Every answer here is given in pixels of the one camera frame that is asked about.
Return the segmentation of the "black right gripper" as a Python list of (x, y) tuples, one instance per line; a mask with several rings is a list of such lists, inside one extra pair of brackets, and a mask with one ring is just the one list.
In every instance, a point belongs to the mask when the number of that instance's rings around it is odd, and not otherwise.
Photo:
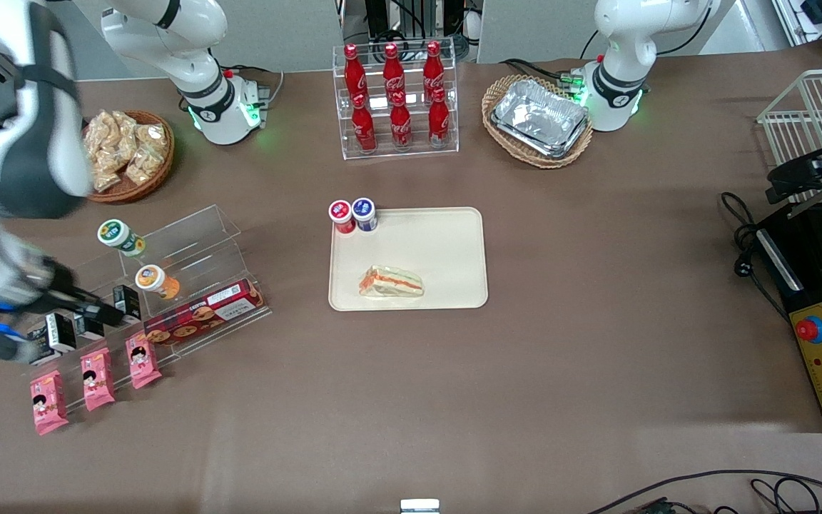
[(29, 276), (36, 297), (23, 306), (25, 313), (46, 315), (56, 310), (76, 312), (83, 318), (107, 326), (123, 325), (124, 313), (100, 296), (78, 287), (76, 274), (58, 261), (42, 261)]

